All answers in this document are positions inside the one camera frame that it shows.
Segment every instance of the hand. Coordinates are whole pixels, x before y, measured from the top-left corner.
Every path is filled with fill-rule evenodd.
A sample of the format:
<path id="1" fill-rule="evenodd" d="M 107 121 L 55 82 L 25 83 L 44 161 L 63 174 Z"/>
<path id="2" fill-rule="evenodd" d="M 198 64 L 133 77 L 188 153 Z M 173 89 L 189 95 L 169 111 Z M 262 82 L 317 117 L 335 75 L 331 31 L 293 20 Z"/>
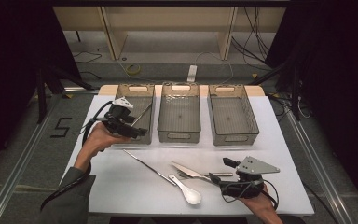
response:
<path id="1" fill-rule="evenodd" d="M 83 147 L 77 155 L 74 167 L 86 172 L 91 158 L 96 156 L 99 151 L 104 150 L 116 143 L 129 142 L 130 138 L 123 136 L 113 136 L 105 126 L 99 122 L 91 131 Z"/>
<path id="2" fill-rule="evenodd" d="M 268 193 L 267 186 L 264 185 L 263 190 Z M 245 199 L 239 198 L 257 217 L 264 223 L 281 224 L 282 221 L 275 212 L 271 200 L 264 194 L 260 193 L 257 197 Z"/>

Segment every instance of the white tabletop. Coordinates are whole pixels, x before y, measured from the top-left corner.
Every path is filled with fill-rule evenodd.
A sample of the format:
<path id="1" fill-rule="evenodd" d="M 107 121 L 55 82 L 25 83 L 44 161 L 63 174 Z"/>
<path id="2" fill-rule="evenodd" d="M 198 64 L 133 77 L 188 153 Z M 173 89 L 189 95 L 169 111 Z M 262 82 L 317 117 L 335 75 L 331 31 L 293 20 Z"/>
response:
<path id="1" fill-rule="evenodd" d="M 85 123 L 96 111 L 115 96 L 95 96 Z M 263 175 L 278 191 L 279 214 L 309 216 L 314 214 L 292 157 L 283 139 L 268 97 L 249 97 L 260 134 L 252 146 L 216 147 L 213 145 L 211 122 L 206 96 L 200 97 L 201 133 L 198 144 L 169 144 L 158 140 L 158 112 L 160 97 L 156 97 L 151 145 L 114 145 L 92 159 L 92 175 L 97 175 L 89 198 L 91 213 L 107 216 L 198 216 L 237 217 L 252 212 L 240 202 L 226 203 L 220 189 L 199 179 L 182 182 L 198 191 L 202 200 L 197 205 L 186 202 L 181 190 L 170 184 L 121 149 L 128 149 L 163 175 L 175 174 L 170 161 L 187 166 L 199 173 L 232 172 L 223 158 L 242 161 L 255 157 L 281 169 L 277 174 Z M 81 148 L 80 135 L 66 169 L 75 162 Z M 237 175 L 223 180 L 236 181 Z M 272 197 L 274 190 L 268 186 Z"/>

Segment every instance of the gray sleeve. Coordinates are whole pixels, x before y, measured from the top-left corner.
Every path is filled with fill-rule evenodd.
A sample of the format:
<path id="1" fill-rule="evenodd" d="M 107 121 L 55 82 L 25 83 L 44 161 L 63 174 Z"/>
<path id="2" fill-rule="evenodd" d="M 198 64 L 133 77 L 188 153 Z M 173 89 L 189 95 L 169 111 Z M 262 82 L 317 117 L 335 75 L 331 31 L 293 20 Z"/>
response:
<path id="1" fill-rule="evenodd" d="M 69 168 L 60 188 L 72 183 L 82 175 L 83 172 L 75 167 Z M 89 196 L 94 181 L 95 175 L 90 175 L 83 183 L 48 202 L 40 212 L 37 223 L 87 223 Z"/>

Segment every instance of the white spoon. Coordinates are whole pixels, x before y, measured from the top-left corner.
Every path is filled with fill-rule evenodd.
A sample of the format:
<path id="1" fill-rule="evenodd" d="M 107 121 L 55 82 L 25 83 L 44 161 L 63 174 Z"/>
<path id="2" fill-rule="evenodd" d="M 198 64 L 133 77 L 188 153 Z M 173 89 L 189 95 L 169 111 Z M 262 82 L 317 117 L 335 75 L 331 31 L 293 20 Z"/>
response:
<path id="1" fill-rule="evenodd" d="M 183 195 L 185 195 L 186 201 L 190 204 L 197 204 L 201 201 L 201 195 L 195 190 L 186 187 L 182 182 L 176 178 L 175 175 L 168 175 L 168 177 L 176 183 L 177 186 L 182 190 Z"/>

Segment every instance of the gray floor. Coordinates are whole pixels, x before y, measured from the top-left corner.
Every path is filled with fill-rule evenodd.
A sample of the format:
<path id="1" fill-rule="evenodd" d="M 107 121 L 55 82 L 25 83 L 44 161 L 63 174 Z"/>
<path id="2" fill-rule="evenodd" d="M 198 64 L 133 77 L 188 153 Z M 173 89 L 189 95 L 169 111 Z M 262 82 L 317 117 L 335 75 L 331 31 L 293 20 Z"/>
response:
<path id="1" fill-rule="evenodd" d="M 68 43 L 74 54 L 81 51 L 100 53 L 102 57 L 92 63 L 78 63 L 81 72 L 92 72 L 102 79 L 98 79 L 89 73 L 82 73 L 84 80 L 94 86 L 104 84 L 118 84 L 121 82 L 145 82 L 154 80 L 160 83 L 162 80 L 184 81 L 186 80 L 188 67 L 196 63 L 199 67 L 196 80 L 199 83 L 220 83 L 232 76 L 227 83 L 248 83 L 252 80 L 252 74 L 262 75 L 266 73 L 246 65 L 241 54 L 235 49 L 230 50 L 227 62 L 222 62 L 212 56 L 211 52 L 218 56 L 218 47 L 215 35 L 212 33 L 130 33 L 126 46 L 120 56 L 123 65 L 137 63 L 141 65 L 141 73 L 134 77 L 127 77 L 118 62 L 110 59 L 104 36 L 95 32 L 80 32 L 82 42 L 77 42 L 75 32 L 65 32 Z M 246 35 L 236 34 L 236 37 L 244 41 Z M 270 44 L 273 34 L 265 34 L 266 42 Z M 251 43 L 252 51 L 257 51 L 255 41 Z M 76 56 L 79 62 L 94 59 L 96 55 L 83 53 Z M 247 60 L 247 63 L 262 68 L 267 68 L 255 60 Z M 265 92 L 274 92 L 275 78 L 263 83 Z M 65 86 L 73 86 L 64 81 Z M 62 97 L 56 105 L 51 119 L 47 123 L 38 145 L 35 148 L 29 163 L 24 170 L 19 185 L 8 201 L 7 207 L 0 216 L 0 223 L 33 223 L 37 216 L 38 208 L 43 200 L 58 187 L 63 175 L 63 170 L 72 153 L 77 134 L 81 130 L 81 124 L 89 109 L 92 94 L 76 93 L 69 97 Z M 282 108 L 276 102 L 271 101 L 276 112 L 282 112 Z M 63 138 L 52 138 L 54 134 L 63 134 L 63 130 L 56 130 L 55 126 L 59 118 L 71 118 L 62 121 L 62 125 L 69 127 L 69 131 Z M 278 116 L 283 136 L 292 154 L 296 168 L 301 179 L 322 198 L 330 207 L 329 201 L 312 170 L 300 141 L 293 129 L 290 117 Z M 16 132 L 12 134 L 7 143 L 7 148 L 0 153 L 0 188 L 5 184 L 11 171 L 16 165 L 21 153 L 26 148 L 28 139 L 36 128 L 37 100 L 31 100 L 27 111 L 18 123 Z M 358 191 L 352 184 L 339 161 L 331 152 L 325 139 L 324 132 L 320 128 L 317 118 L 302 118 L 307 135 L 317 151 L 323 166 L 332 180 L 339 196 L 343 199 L 349 211 L 353 223 L 358 223 Z M 323 208 L 316 197 L 307 190 L 310 201 L 315 209 L 315 215 L 304 217 L 306 223 L 334 223 L 330 215 Z M 108 223 L 109 217 L 89 216 L 89 223 Z M 249 223 L 260 223 L 256 218 L 250 217 Z"/>

